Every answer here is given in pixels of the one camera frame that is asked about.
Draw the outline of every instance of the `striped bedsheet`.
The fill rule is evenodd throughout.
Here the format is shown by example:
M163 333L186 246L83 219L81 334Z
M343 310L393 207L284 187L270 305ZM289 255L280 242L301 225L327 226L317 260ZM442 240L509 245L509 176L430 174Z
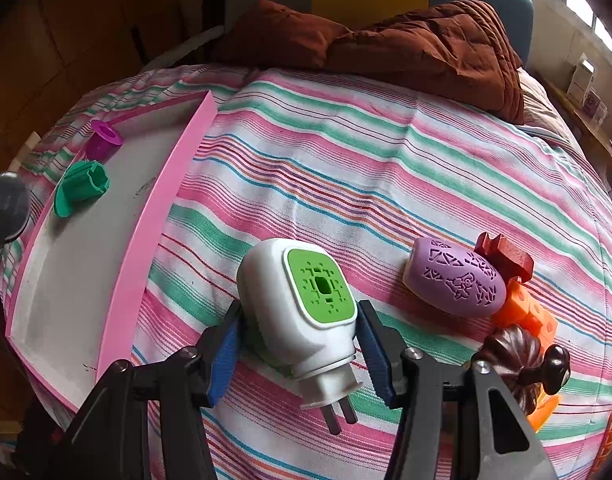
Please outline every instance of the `striped bedsheet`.
M412 241L471 246L504 233L535 258L531 293L559 320L570 350L564 400L539 433L563 479L586 478L612 409L612 204L574 146L522 132L465 105L356 76L203 65L135 76L86 95L24 167L36 219L91 118L210 89L219 113L177 193L142 300L132 361L162 360L220 321L236 297L246 251L270 237L320 244L357 299L438 360L461 364L492 330L417 301L401 284ZM4 309L31 227L2 254ZM245 352L230 388L205 410L225 479L380 479L399 411L364 382L359 423L328 434L299 410L295 385ZM70 413L36 384L63 426ZM158 408L150 407L152 469L164 478ZM441 450L440 478L448 478Z

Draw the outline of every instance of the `purple plastic spool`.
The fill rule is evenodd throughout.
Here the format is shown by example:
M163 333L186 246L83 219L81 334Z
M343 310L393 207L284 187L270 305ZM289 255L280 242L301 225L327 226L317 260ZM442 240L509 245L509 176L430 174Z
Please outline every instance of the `purple plastic spool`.
M90 121L93 135L86 145L86 158L104 163L111 158L124 143L122 136L108 123L93 119Z
M403 282L426 303L455 316L492 316L506 298L503 278L484 258L435 238L417 238Z

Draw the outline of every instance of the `tray rim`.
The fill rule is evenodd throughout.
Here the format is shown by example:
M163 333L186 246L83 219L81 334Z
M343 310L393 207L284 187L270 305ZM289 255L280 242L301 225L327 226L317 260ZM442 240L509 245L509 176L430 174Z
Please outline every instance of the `tray rim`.
M217 105L215 104L212 92L205 90L153 105L136 107L108 121L110 125L119 124L142 114L193 100L198 101L197 109L193 112L191 119L184 127L182 134L173 145L170 154L164 162L164 166L150 190L148 199L144 204L144 209L142 209L140 217L135 224L135 229L124 253L115 286L113 287L108 313L104 321L97 358L96 383L113 361L119 358L130 360L134 329L142 306L142 297L148 281L148 271L150 270L163 226L166 223L170 206L174 202L177 192L179 192L179 186L183 181L183 176L196 152L197 146L203 140L206 131L217 115ZM71 164L83 158L86 144L87 142L82 145L81 149L72 159ZM4 336L22 361L24 367L33 377L62 404L67 406L68 409L77 412L78 407L66 399L36 370L11 335L17 297L23 282L24 272L39 232L52 210L56 189L57 186L52 190L46 204L44 204L44 208L33 226L33 231L24 248L24 253L16 272L15 285L11 293Z

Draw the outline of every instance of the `pink tray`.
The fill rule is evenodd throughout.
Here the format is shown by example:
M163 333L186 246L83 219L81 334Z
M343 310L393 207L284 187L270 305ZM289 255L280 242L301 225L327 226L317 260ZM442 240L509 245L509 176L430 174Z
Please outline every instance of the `pink tray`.
M68 219L52 212L53 194L33 228L6 338L30 373L72 410L110 363L130 358L167 214L216 113L212 94L202 92L114 119L124 145L105 164L109 190Z

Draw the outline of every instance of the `white wall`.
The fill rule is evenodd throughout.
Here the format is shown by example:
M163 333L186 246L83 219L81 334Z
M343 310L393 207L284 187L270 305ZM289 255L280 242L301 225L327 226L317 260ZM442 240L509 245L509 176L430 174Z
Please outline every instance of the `white wall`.
M566 89L583 52L595 67L593 83L608 107L603 129L612 136L612 53L592 29L560 0L532 0L535 24L527 69Z

